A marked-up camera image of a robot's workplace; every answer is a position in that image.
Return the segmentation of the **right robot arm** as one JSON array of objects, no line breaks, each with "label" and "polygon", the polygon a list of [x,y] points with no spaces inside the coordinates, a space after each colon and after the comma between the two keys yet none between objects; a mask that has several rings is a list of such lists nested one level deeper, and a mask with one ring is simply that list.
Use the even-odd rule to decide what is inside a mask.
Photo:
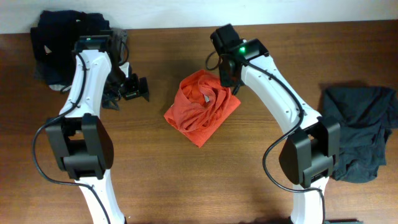
[{"label": "right robot arm", "polygon": [[231,24],[217,28],[210,39],[219,56],[216,68],[222,86],[233,88],[234,94],[241,86],[249,87],[282,130],[266,149],[262,166],[271,150],[284,143],[279,164],[292,186],[278,183],[268,169],[264,172],[277,187],[293,193],[289,221],[325,223],[325,188],[339,159],[339,122],[322,117],[298,95],[260,40],[240,38]]}]

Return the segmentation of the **black folded garment on pile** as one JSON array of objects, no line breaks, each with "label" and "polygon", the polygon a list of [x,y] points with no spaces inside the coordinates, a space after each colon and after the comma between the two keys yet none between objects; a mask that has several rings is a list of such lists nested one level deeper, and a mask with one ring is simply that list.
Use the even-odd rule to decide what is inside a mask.
[{"label": "black folded garment on pile", "polygon": [[30,29],[35,76],[47,85],[70,85],[75,74],[75,42],[109,29],[109,21],[100,13],[42,11],[37,27]]}]

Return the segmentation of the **grey folded garment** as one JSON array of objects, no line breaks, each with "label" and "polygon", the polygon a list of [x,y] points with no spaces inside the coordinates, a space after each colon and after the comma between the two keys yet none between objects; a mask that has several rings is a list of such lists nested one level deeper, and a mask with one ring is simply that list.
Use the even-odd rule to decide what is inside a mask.
[{"label": "grey folded garment", "polygon": [[119,52],[119,58],[124,58],[127,42],[127,32],[122,29],[107,31],[84,29],[39,28],[30,30],[30,40],[36,61],[34,78],[43,81],[52,90],[60,91],[72,84],[75,74],[75,58],[72,51],[75,42],[82,35],[110,34]]}]

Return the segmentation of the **red printed t-shirt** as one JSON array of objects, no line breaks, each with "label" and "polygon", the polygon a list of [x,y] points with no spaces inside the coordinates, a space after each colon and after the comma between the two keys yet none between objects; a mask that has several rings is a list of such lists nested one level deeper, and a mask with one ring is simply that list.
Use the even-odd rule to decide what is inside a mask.
[{"label": "red printed t-shirt", "polygon": [[199,70],[180,82],[164,118],[194,145],[202,147],[240,104],[230,88],[221,86],[220,78]]}]

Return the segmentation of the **dark grey t-shirt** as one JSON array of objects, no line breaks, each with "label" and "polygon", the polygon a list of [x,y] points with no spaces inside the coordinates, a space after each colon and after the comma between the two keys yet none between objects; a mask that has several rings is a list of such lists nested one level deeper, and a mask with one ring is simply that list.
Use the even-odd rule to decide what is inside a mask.
[{"label": "dark grey t-shirt", "polygon": [[382,86],[329,87],[322,115],[341,126],[339,161],[332,178],[363,184],[386,165],[386,143],[397,128],[397,92]]}]

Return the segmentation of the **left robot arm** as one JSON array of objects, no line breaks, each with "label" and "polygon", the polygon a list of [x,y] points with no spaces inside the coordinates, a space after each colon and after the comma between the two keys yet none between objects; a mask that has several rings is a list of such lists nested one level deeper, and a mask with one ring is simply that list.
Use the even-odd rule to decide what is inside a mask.
[{"label": "left robot arm", "polygon": [[145,78],[139,78],[123,53],[123,41],[112,34],[81,36],[75,44],[75,74],[58,116],[41,128],[46,132],[58,168],[79,187],[94,223],[126,223],[111,181],[112,140],[100,120],[101,108],[118,110],[120,99],[149,99]]}]

